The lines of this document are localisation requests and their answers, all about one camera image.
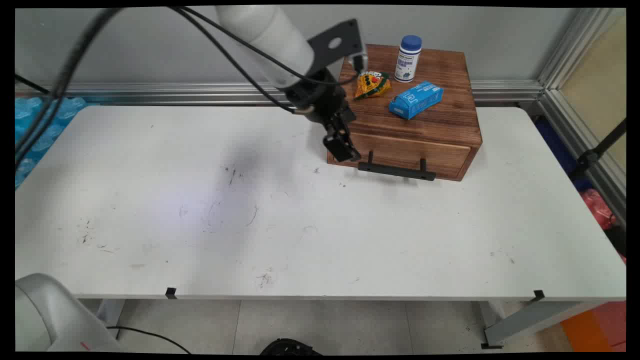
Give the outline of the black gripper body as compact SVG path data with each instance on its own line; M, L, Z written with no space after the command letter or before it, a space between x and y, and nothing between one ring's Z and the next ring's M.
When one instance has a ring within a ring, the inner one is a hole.
M300 80L284 89L286 99L297 109L313 107L306 118L336 132L356 120L348 104L345 89L340 85L315 84Z

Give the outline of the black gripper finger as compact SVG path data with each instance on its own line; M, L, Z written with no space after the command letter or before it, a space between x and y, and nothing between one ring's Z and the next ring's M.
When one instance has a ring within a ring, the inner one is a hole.
M348 130L327 130L323 145L337 162L357 162L361 159L361 153L355 148Z
M353 112L334 112L331 116L333 132L331 133L332 151L356 151L352 141L349 124L355 120Z

